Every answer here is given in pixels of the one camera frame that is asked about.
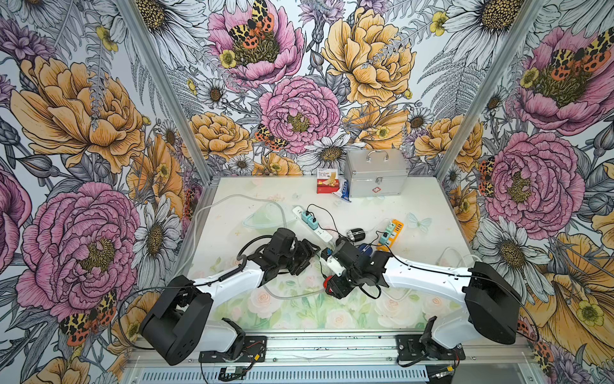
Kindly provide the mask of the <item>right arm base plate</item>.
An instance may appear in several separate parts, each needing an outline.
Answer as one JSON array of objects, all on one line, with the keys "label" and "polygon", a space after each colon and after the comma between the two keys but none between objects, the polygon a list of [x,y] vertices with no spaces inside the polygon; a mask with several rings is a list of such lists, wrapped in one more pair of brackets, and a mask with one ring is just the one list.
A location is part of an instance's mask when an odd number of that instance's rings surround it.
[{"label": "right arm base plate", "polygon": [[466,359],[461,346],[446,349],[433,341],[422,342],[421,335],[418,334],[398,334],[395,336],[395,342],[401,362],[411,362],[419,358],[454,362]]}]

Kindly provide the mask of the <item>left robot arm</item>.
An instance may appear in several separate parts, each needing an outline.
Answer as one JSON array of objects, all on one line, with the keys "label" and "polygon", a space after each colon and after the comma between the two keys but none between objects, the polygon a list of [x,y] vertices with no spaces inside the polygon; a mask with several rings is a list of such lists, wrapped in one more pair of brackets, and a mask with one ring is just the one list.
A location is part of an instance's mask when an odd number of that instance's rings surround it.
[{"label": "left robot arm", "polygon": [[214,355],[228,362],[244,356],[246,332],[235,321],[210,319],[220,305],[255,291],[280,274],[298,276],[321,248],[298,239],[287,228],[250,240],[238,252],[235,268],[212,278],[190,280],[179,275],[161,288],[161,294],[142,320],[139,334],[171,366],[193,352]]}]

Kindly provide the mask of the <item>white power strip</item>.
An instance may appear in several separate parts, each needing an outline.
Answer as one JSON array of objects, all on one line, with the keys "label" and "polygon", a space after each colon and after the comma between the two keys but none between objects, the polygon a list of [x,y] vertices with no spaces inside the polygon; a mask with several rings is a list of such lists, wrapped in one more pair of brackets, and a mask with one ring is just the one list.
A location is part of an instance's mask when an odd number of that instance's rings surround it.
[{"label": "white power strip", "polygon": [[316,236],[318,236],[318,238],[320,238],[321,241],[325,243],[332,243],[334,238],[328,231],[321,228],[318,220],[313,214],[307,213],[306,210],[304,210],[301,206],[295,206],[292,209],[292,212],[297,217],[297,219],[302,224],[305,224],[311,232],[313,232]]}]

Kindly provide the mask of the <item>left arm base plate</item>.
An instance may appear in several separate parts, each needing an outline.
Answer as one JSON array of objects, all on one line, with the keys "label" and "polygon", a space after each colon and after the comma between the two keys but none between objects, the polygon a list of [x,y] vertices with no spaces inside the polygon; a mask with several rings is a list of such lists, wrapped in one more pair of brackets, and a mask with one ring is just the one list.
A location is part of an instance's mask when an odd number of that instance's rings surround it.
[{"label": "left arm base plate", "polygon": [[200,363],[257,363],[265,360],[268,338],[260,335],[239,337],[227,351],[201,351]]}]

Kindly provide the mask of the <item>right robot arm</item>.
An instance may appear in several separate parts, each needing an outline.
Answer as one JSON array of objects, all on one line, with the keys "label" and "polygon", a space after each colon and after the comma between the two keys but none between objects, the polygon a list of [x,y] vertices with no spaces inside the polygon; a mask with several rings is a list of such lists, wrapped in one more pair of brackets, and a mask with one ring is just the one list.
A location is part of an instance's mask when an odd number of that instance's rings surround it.
[{"label": "right robot arm", "polygon": [[428,319],[416,350],[398,342],[398,362],[404,366],[426,359],[460,361],[462,345],[487,339],[500,345],[516,342],[521,296],[490,265],[440,267],[411,262],[391,250],[366,254],[340,240],[320,253],[332,275],[323,286],[326,294],[343,299],[354,289],[372,286],[407,289],[448,299],[459,307],[454,312]]}]

